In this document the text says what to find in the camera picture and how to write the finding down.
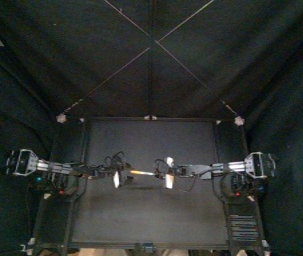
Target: wire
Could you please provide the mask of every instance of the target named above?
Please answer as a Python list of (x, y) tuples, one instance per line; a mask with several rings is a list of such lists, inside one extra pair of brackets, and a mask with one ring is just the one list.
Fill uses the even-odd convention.
[(195, 182), (196, 182), (196, 178), (197, 178), (197, 176), (193, 176), (193, 180), (191, 182), (191, 186), (189, 186), (188, 189), (184, 190), (184, 189), (177, 188), (177, 190), (181, 191), (181, 192), (189, 192), (192, 190), (192, 188), (193, 188), (193, 185), (195, 185)]

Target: black curtain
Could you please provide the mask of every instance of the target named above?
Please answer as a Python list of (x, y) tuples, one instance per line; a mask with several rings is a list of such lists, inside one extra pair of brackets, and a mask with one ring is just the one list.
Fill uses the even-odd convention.
[(9, 48), (0, 47), (0, 253), (17, 255), (18, 244), (30, 237), (37, 211), (29, 180), (4, 175), (5, 154), (12, 149), (29, 148), (48, 158), (53, 116)]
[(276, 255), (303, 255), (303, 47), (247, 117), (251, 150), (279, 159), (278, 177), (260, 204), (268, 242)]

